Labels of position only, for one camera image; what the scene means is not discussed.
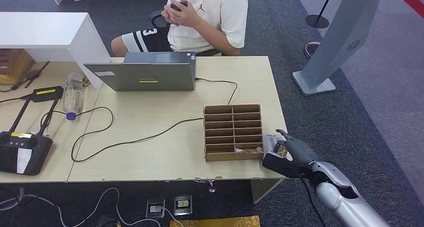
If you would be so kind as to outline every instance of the light wooden desk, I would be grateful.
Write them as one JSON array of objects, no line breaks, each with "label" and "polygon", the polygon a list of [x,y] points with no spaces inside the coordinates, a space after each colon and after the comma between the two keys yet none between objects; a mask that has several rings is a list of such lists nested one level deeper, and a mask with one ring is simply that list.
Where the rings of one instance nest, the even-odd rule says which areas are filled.
[{"label": "light wooden desk", "polygon": [[[43,65],[44,62],[37,63],[33,69],[39,70]],[[75,62],[51,62],[29,88],[24,88],[25,84],[23,84],[17,90],[0,93],[0,101],[31,94],[34,89],[63,86],[68,74],[72,72],[83,74]],[[10,87],[10,85],[0,84],[2,90]],[[99,90],[90,85],[85,90],[83,109],[92,109],[98,95]],[[14,100],[0,103],[0,132],[8,131],[11,128],[24,102],[24,100]],[[30,102],[16,131],[20,133],[38,132],[40,130],[40,119],[49,111],[52,103],[53,101]],[[55,109],[63,111],[63,102],[60,101]],[[71,160],[72,145],[80,135],[84,134],[89,119],[90,114],[84,114],[71,122],[66,120],[64,115],[53,113],[50,125],[44,132],[53,139],[53,145],[41,173],[36,176],[27,176],[0,172],[0,183],[66,182],[73,166]]]},{"label": "light wooden desk", "polygon": [[[199,78],[238,83],[232,104],[260,104],[264,134],[286,129],[268,57],[198,57],[196,66]],[[114,124],[107,131],[84,137],[76,158],[158,134],[185,119],[201,118],[204,106],[225,105],[233,89],[230,83],[198,81],[190,92],[115,92],[104,84],[95,107],[110,108]],[[105,128],[110,118],[106,111],[94,113],[86,131]],[[113,147],[75,163],[68,181],[251,180],[257,203],[285,178],[263,168],[259,160],[205,162],[204,157],[202,120],[186,122],[159,137]]]}]

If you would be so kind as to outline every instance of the gray robot arm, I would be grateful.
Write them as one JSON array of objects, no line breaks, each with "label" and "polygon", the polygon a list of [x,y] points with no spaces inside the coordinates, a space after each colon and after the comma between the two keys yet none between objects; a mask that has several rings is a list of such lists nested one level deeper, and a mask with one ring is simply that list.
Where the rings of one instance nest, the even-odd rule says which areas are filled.
[{"label": "gray robot arm", "polygon": [[[266,147],[262,158],[265,168],[289,178],[308,179],[315,194],[337,221],[345,227],[389,227],[387,222],[365,201],[352,182],[333,164],[319,161],[311,147],[277,129],[286,140]],[[276,152],[284,145],[293,161]]]},{"label": "gray robot arm", "polygon": [[330,179],[330,182],[318,183],[315,194],[340,224],[345,227],[389,226],[337,167],[321,161],[312,163],[311,167],[313,172],[321,172]]}]

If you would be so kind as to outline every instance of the number 3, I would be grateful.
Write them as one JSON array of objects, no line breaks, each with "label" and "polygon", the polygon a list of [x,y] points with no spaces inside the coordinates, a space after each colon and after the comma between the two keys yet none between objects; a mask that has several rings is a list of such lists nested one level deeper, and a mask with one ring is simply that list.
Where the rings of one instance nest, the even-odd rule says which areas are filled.
[{"label": "number 3", "polygon": [[148,36],[148,35],[156,34],[157,32],[158,32],[158,30],[153,28],[153,29],[143,31],[143,35]]}]

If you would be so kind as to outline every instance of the black shorts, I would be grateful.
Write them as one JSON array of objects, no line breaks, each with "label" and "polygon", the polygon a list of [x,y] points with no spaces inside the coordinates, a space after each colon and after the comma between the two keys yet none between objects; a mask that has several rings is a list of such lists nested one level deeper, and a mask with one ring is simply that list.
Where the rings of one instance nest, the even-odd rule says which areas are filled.
[{"label": "black shorts", "polygon": [[170,26],[139,30],[122,35],[129,52],[171,52],[168,41]]}]

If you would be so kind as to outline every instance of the white t-shirt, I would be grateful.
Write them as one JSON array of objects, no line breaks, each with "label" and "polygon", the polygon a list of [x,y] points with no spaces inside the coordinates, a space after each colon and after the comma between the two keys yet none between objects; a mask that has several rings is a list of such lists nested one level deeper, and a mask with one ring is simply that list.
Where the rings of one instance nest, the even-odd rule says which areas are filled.
[{"label": "white t-shirt", "polygon": [[[245,46],[248,0],[188,0],[197,14],[226,34],[228,42],[235,48]],[[194,28],[171,24],[168,41],[174,51],[197,53],[214,49]]]}]

